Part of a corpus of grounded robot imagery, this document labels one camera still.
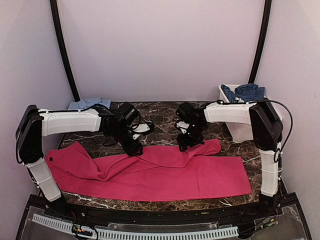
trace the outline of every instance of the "black marble tabletop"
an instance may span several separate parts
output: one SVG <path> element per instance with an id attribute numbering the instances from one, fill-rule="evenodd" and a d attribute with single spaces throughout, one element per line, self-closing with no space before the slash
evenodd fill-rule
<path id="1" fill-rule="evenodd" d="M 179 131 L 175 128 L 175 122 L 178 120 L 175 112 L 180 102 L 138 102 L 132 104 L 139 110 L 145 120 L 153 121 L 155 124 L 154 133 L 140 138 L 140 142 L 144 146 L 177 146 L 176 137 Z M 118 105 L 120 103 L 113 103 L 111 108 L 117 108 Z M 215 156 L 242 157 L 252 188 L 251 194 L 214 199 L 162 202 L 104 199 L 70 192 L 63 192 L 63 194 L 66 200 L 73 204 L 132 211 L 205 210 L 257 202 L 259 200 L 262 172 L 260 154 L 253 141 L 234 143 L 224 123 L 210 123 L 208 130 L 203 135 L 205 140 L 219 139 L 221 151 L 215 154 Z M 104 146 L 106 138 L 101 132 L 67 133 L 63 138 L 60 148 L 66 148 L 75 141 L 78 141 L 92 158 L 124 154 L 120 145 Z"/>

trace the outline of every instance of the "black pole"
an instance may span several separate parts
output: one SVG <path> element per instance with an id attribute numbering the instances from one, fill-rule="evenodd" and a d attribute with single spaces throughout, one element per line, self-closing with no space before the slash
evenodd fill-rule
<path id="1" fill-rule="evenodd" d="M 76 102 L 78 102 L 78 101 L 80 101 L 80 96 L 79 96 L 76 82 L 75 82 L 74 76 L 72 74 L 72 70 L 71 70 L 70 63 L 69 63 L 67 49 L 66 49 L 64 36 L 62 33 L 62 28 L 61 28 L 61 23 L 60 23 L 57 0 L 50 0 L 50 5 L 51 5 L 51 12 L 52 12 L 52 18 L 53 18 L 56 39 L 58 41 L 58 45 L 59 45 L 60 54 L 62 57 L 62 62 L 64 65 L 66 77 L 68 78 L 68 82 L 69 82 L 69 85 L 71 88 L 73 98 Z"/>
<path id="2" fill-rule="evenodd" d="M 266 40 L 266 35 L 267 35 L 267 29 L 268 29 L 268 22 L 269 22 L 269 17 L 270 17 L 270 11 L 271 11 L 271 3 L 272 0 L 265 0 L 264 2 L 264 10 L 263 10 L 263 17 L 262 17 L 262 23 L 261 23 L 261 29 L 260 29 L 260 35 L 259 35 L 259 40 L 258 40 L 258 45 L 256 47 L 256 52 L 254 56 L 254 61 L 249 77 L 249 84 L 255 83 L 261 56 L 262 56 L 262 51 L 264 49 L 265 45 L 265 40 Z"/>

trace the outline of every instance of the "folded blue cloth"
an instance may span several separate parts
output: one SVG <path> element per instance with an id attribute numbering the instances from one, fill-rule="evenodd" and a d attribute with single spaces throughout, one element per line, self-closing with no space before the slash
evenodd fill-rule
<path id="1" fill-rule="evenodd" d="M 249 83 L 238 86 L 234 92 L 226 85 L 221 85 L 225 96 L 230 103 L 258 101 L 264 98 L 265 88 L 259 87 L 257 84 Z"/>
<path id="2" fill-rule="evenodd" d="M 103 99 L 103 98 L 84 98 L 80 101 L 72 101 L 68 107 L 69 110 L 77 110 L 77 109 L 87 109 L 92 107 L 95 104 L 100 104 L 108 109 L 111 105 L 111 100 Z"/>

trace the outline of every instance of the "white plastic container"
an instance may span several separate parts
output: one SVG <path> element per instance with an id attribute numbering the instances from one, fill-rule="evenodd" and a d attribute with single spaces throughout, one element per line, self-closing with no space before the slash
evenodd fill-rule
<path id="1" fill-rule="evenodd" d="M 225 86 L 229 87 L 231 91 L 235 91 L 237 87 L 240 85 L 227 85 L 224 84 Z M 220 96 L 219 99 L 223 100 L 226 103 L 230 103 L 229 99 L 225 95 L 224 91 L 221 89 L 221 85 L 219 85 L 219 90 L 220 90 Z M 252 107 L 255 103 L 252 104 L 244 104 L 241 105 L 243 108 L 246 108 L 247 115 L 249 116 L 249 108 Z M 279 114 L 276 108 L 274 108 L 276 113 L 279 115 L 280 119 L 282 120 L 282 116 Z M 251 122 L 249 124 L 243 124 L 243 123 L 234 123 L 234 122 L 226 122 L 226 126 L 229 129 L 229 132 L 232 136 L 232 140 L 235 143 L 242 143 L 244 141 L 250 141 L 253 140 L 253 134 L 252 134 L 252 128 L 251 128 Z"/>

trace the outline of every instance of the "pink fabric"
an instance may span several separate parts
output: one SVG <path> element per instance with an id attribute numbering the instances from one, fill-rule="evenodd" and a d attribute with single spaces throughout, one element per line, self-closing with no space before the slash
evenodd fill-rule
<path id="1" fill-rule="evenodd" d="M 241 157 L 214 157 L 217 139 L 186 152 L 176 146 L 147 146 L 142 156 L 92 159 L 78 143 L 45 157 L 61 190 L 128 201 L 177 201 L 250 194 Z"/>

